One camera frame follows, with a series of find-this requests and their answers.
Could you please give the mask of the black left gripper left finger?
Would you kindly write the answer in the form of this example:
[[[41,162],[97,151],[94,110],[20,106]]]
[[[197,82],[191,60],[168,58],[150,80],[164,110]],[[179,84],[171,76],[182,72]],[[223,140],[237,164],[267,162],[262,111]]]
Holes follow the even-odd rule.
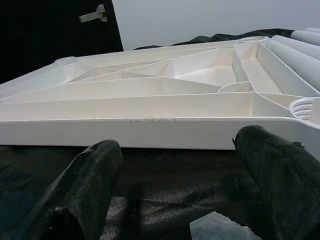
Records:
[[[51,183],[14,235],[16,240],[98,240],[123,165],[116,140],[78,154]]]

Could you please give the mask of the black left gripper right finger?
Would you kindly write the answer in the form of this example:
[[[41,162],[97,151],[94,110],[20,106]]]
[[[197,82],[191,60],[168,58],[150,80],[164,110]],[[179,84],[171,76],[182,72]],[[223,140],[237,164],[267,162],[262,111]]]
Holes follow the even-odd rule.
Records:
[[[237,157],[259,186],[280,240],[320,238],[320,162],[300,142],[259,125],[232,140]]]

